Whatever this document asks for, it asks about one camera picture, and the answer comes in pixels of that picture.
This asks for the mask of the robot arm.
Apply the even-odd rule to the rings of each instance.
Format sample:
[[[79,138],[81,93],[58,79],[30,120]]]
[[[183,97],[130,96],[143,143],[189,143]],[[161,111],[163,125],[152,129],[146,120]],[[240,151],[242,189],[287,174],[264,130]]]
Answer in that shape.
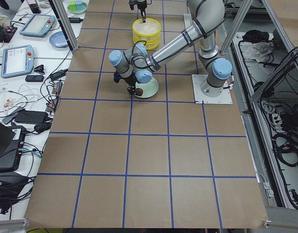
[[[146,22],[146,8],[147,8],[147,0],[136,0],[136,5],[138,10],[141,13],[143,23]]]
[[[150,82],[155,71],[197,41],[200,42],[199,59],[208,72],[202,92],[209,97],[220,95],[232,74],[231,62],[218,54],[215,41],[215,31],[224,21],[225,5],[221,0],[188,0],[186,5],[192,15],[191,24],[161,49],[148,54],[145,45],[138,41],[125,51],[114,50],[109,54],[108,59],[116,70],[114,82],[124,80],[130,95],[142,96],[136,84]]]

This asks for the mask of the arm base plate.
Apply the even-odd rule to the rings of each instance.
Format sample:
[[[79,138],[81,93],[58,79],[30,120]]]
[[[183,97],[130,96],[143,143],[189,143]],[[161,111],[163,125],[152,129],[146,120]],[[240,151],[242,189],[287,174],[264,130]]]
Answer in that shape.
[[[212,87],[207,83],[208,75],[192,75],[196,104],[233,104],[231,91],[225,81],[223,87]]]

